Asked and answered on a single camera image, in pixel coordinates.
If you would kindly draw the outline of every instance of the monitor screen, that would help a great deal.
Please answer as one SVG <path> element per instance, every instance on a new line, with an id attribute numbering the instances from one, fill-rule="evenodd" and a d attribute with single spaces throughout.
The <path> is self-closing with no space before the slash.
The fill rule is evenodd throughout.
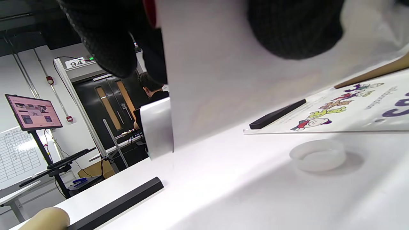
<path id="1" fill-rule="evenodd" d="M 61 128 L 60 119 L 51 101 L 6 94 L 21 130 Z"/>

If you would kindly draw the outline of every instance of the white table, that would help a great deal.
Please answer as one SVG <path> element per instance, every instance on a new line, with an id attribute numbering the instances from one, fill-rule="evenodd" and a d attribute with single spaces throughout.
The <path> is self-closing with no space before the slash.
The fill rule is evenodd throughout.
<path id="1" fill-rule="evenodd" d="M 153 161 L 147 158 L 56 207 L 73 223 L 158 176 L 162 191 L 100 229 L 229 229 L 229 223 L 283 230 L 409 226 L 404 147 L 409 134 L 246 136 L 247 124 Z M 292 167 L 288 154 L 294 146 L 325 138 L 341 140 L 358 155 L 351 158 L 351 171 L 315 175 Z"/>
<path id="2" fill-rule="evenodd" d="M 27 214 L 24 212 L 23 206 L 21 205 L 20 201 L 18 200 L 18 198 L 20 196 L 22 196 L 24 193 L 26 193 L 27 191 L 29 191 L 30 189 L 32 189 L 34 186 L 36 186 L 37 184 L 39 184 L 41 181 L 36 181 L 30 185 L 27 185 L 26 187 L 17 190 L 3 198 L 0 198 L 0 206 L 4 207 L 4 206 L 10 206 L 11 210 L 14 212 L 14 214 L 16 215 L 18 221 L 20 223 L 23 223 L 24 221 L 26 221 L 29 217 L 27 216 Z"/>
<path id="3" fill-rule="evenodd" d="M 120 148 L 123 148 L 123 147 L 127 146 L 128 144 L 131 144 L 131 143 L 134 143 L 134 142 L 138 142 L 138 141 L 140 141 L 141 139 L 142 139 L 142 137 L 141 137 L 141 135 L 139 135 L 139 136 L 137 136 L 137 137 L 132 138 L 131 141 L 127 140 L 127 141 L 124 141 L 124 142 L 119 143 L 118 145 L 119 145 Z M 113 152 L 115 152 L 116 150 L 117 150 L 117 147 L 114 146 L 114 147 L 111 147 L 111 148 L 105 150 L 105 152 L 106 152 L 106 154 L 109 155 L 110 153 L 113 153 Z M 88 162 L 91 162 L 91 161 L 93 161 L 93 160 L 100 159 L 100 158 L 101 158 L 101 155 L 100 155 L 100 154 L 96 154 L 95 156 L 91 157 L 91 158 L 88 160 Z"/>

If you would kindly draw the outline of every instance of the table leg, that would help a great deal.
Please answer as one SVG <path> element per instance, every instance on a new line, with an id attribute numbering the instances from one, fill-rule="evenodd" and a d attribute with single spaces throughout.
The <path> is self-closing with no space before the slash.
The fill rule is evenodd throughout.
<path id="1" fill-rule="evenodd" d="M 7 205 L 11 207 L 11 210 L 14 212 L 20 223 L 23 223 L 24 221 L 29 219 L 18 199 L 11 201 Z"/>

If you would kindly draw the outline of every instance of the red fire alarm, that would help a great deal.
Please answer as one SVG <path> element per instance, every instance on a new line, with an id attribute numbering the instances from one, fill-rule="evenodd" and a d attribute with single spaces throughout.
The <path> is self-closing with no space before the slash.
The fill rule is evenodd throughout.
<path id="1" fill-rule="evenodd" d="M 53 85 L 53 84 L 54 84 L 54 79 L 53 79 L 51 76 L 47 76 L 47 82 L 48 82 L 50 85 Z"/>

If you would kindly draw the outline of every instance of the door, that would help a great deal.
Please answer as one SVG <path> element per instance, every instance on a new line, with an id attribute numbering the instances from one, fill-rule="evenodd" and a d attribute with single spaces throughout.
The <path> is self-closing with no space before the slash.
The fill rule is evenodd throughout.
<path id="1" fill-rule="evenodd" d="M 136 77 L 122 80 L 108 77 L 74 83 L 75 91 L 105 149 L 114 146 L 103 119 L 106 119 L 114 136 L 133 128 L 133 110 L 148 101 L 138 86 Z"/>

